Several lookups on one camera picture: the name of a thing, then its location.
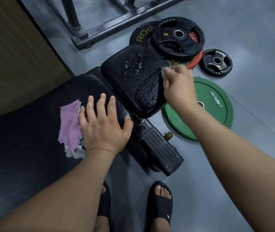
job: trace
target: black slide sandal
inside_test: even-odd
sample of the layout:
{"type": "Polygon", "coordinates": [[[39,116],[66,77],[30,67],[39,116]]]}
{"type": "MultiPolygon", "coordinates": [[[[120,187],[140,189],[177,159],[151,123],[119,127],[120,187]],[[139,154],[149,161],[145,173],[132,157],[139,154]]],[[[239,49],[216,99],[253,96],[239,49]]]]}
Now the black slide sandal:
{"type": "Polygon", "coordinates": [[[149,232],[151,224],[155,218],[164,218],[170,224],[173,210],[173,196],[170,188],[163,182],[155,182],[148,193],[147,210],[146,210],[146,227],[145,231],[149,232]],[[167,189],[172,199],[165,198],[160,195],[155,195],[156,186],[167,189]]]}
{"type": "Polygon", "coordinates": [[[103,185],[105,186],[106,191],[103,194],[101,194],[97,216],[107,217],[108,224],[110,226],[110,232],[114,232],[112,222],[111,190],[105,181],[103,185]]]}

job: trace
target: weight plate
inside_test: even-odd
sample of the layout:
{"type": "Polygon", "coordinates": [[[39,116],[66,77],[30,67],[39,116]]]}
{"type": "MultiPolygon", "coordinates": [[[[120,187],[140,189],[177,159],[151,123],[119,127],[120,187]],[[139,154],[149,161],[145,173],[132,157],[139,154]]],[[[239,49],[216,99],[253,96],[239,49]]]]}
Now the weight plate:
{"type": "Polygon", "coordinates": [[[203,53],[200,66],[211,76],[225,76],[230,73],[233,63],[229,55],[218,49],[208,49],[203,53]]]}
{"type": "MultiPolygon", "coordinates": [[[[231,128],[234,117],[233,106],[224,90],[212,81],[200,77],[194,78],[194,85],[199,105],[206,109],[206,111],[225,127],[231,128]]],[[[170,105],[167,104],[163,108],[163,113],[167,122],[175,132],[186,139],[198,141],[193,132],[181,120],[170,105]]]]}
{"type": "Polygon", "coordinates": [[[190,19],[169,17],[154,26],[153,42],[164,56],[191,60],[203,49],[205,39],[202,30],[190,19]],[[188,33],[193,32],[197,41],[188,33]]]}
{"type": "MultiPolygon", "coordinates": [[[[138,28],[136,28],[130,37],[129,44],[139,44],[145,47],[148,47],[154,51],[157,52],[155,47],[153,46],[153,41],[152,41],[152,30],[154,28],[154,25],[157,25],[158,21],[152,21],[148,22],[145,24],[142,24],[138,28]]],[[[194,32],[189,33],[190,37],[197,42],[198,38],[194,32]]],[[[199,63],[203,56],[203,50],[200,51],[200,53],[195,56],[191,61],[190,60],[178,60],[178,59],[171,59],[168,57],[163,58],[169,63],[170,66],[176,65],[176,64],[184,64],[187,66],[188,69],[194,69],[195,66],[199,63]]]]}

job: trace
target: black leather cushion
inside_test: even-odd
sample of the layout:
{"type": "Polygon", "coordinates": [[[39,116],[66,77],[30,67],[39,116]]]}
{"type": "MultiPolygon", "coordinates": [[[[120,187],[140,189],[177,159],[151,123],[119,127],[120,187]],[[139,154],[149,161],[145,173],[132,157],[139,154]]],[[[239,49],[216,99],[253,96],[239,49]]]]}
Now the black leather cushion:
{"type": "Polygon", "coordinates": [[[131,45],[101,65],[126,107],[141,118],[155,114],[166,103],[161,69],[168,63],[153,50],[131,45]]]}
{"type": "MultiPolygon", "coordinates": [[[[95,102],[101,93],[113,93],[93,74],[83,74],[64,83],[34,102],[0,116],[0,218],[43,188],[55,182],[81,159],[67,158],[57,141],[60,107],[77,99],[95,102]]],[[[117,101],[120,124],[129,115],[117,101]]]]}

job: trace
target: black metal frame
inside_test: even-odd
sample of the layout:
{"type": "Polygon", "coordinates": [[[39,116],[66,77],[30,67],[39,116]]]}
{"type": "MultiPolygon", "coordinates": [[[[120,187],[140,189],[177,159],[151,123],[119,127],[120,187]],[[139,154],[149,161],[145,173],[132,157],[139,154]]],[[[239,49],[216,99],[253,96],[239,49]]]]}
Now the black metal frame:
{"type": "Polygon", "coordinates": [[[102,39],[107,38],[183,0],[154,0],[138,8],[134,6],[135,0],[109,0],[123,12],[123,15],[120,15],[87,31],[78,22],[78,17],[76,15],[72,0],[61,0],[67,15],[67,20],[62,17],[51,1],[46,1],[74,34],[71,38],[74,45],[78,49],[83,49],[90,48],[94,43],[101,41],[102,39]]]}

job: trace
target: forearm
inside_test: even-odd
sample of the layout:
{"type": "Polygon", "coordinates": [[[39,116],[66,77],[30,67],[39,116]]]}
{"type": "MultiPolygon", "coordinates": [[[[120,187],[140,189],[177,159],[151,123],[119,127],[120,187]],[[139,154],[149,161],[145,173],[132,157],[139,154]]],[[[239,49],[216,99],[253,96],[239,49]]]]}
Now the forearm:
{"type": "Polygon", "coordinates": [[[223,187],[256,231],[275,231],[275,159],[220,124],[207,111],[179,113],[223,187]]]}
{"type": "Polygon", "coordinates": [[[93,231],[105,176],[113,161],[93,151],[67,175],[0,222],[0,231],[93,231]]]}

